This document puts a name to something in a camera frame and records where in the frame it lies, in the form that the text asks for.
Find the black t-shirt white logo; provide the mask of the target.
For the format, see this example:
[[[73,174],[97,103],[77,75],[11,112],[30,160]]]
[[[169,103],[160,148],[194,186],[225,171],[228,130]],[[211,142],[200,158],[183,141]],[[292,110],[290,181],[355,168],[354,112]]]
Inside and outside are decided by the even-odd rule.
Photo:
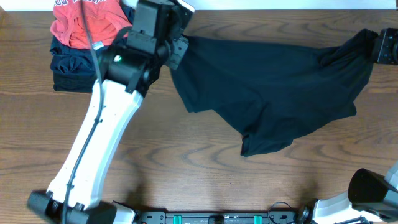
[[[356,115],[376,38],[363,29],[343,45],[313,48],[191,36],[171,76],[187,111],[215,111],[241,134],[242,156],[267,154]]]

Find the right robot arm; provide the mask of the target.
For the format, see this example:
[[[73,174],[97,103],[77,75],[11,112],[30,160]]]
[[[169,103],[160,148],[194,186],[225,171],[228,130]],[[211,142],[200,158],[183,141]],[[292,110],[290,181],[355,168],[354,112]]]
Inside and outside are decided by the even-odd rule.
[[[397,29],[380,33],[359,31],[345,46],[364,51],[371,63],[397,65]],[[352,176],[347,191],[315,200],[301,208],[293,223],[375,223],[397,221],[397,164],[385,175],[361,168]]]

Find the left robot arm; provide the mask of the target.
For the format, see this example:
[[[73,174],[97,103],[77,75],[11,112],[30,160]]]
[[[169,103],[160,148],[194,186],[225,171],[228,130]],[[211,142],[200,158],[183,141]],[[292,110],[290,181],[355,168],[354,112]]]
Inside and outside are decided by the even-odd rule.
[[[97,79],[83,124],[62,168],[28,208],[49,223],[133,223],[136,212],[102,199],[104,181],[126,126],[160,69],[175,70],[188,49],[183,35],[195,10],[183,0],[139,1],[132,26],[93,54]]]

